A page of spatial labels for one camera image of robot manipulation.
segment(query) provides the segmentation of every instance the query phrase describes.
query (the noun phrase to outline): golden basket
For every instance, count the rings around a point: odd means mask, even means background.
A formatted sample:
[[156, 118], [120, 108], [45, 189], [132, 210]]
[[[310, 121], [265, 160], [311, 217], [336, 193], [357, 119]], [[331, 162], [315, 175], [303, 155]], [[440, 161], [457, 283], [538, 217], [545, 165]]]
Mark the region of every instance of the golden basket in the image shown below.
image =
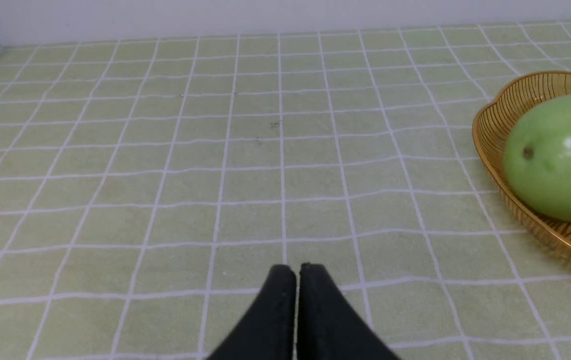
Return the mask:
[[519, 117], [557, 96], [571, 94], [571, 72], [540, 71], [505, 85], [495, 100], [481, 109], [472, 125], [474, 146], [507, 208], [555, 256], [571, 266], [571, 222], [535, 213], [509, 189], [503, 174], [503, 150]]

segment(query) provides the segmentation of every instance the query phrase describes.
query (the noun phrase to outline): table surface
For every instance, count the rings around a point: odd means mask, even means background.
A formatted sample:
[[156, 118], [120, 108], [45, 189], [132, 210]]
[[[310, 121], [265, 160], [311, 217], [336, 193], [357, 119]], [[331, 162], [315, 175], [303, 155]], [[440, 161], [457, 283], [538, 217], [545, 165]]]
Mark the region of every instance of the table surface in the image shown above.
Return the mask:
[[571, 21], [0, 48], [0, 360], [201, 359], [272, 264], [405, 360], [571, 360], [475, 113]]

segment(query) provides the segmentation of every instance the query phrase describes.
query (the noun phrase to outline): white wall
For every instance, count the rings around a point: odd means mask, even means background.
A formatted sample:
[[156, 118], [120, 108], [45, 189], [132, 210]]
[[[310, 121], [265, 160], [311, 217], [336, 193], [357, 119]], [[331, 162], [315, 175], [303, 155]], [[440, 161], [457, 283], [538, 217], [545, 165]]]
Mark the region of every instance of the white wall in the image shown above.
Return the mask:
[[0, 0], [0, 44], [570, 18], [571, 0]]

